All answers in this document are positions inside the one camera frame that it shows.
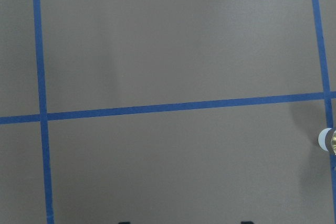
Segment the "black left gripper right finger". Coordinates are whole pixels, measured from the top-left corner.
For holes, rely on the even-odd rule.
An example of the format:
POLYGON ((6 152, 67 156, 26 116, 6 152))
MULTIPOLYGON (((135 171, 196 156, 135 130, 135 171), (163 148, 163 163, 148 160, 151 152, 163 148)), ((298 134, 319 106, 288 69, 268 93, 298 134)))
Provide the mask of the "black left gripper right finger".
POLYGON ((248 221, 241 221, 240 224, 255 224, 255 222, 248 220, 248 221))

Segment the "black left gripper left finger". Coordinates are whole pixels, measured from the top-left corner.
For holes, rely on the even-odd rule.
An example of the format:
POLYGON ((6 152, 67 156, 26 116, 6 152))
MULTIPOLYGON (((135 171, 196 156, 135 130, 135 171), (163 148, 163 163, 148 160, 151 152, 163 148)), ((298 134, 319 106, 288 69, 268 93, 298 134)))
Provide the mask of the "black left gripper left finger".
POLYGON ((118 222, 118 224, 131 224, 130 221, 123 221, 123 222, 118 222))

